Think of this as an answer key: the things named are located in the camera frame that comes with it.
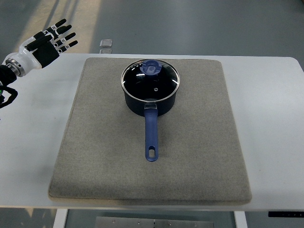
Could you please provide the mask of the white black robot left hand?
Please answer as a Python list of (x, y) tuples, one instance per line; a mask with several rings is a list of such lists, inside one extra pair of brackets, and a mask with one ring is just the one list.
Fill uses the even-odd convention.
[(71, 39), (74, 32), (63, 36), (72, 26), (65, 25), (62, 19), (47, 29), (38, 32), (24, 41), (19, 51), (7, 55), (3, 64), (16, 72), (17, 76), (24, 76), (33, 69), (42, 69), (55, 61), (62, 53), (78, 44)]

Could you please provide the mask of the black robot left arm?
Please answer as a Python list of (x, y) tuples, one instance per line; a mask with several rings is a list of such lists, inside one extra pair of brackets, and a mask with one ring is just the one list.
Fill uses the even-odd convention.
[(0, 66), (0, 108), (10, 105), (18, 96), (18, 92), (8, 87), (17, 77), (22, 77), (22, 67), (15, 60), (9, 58)]

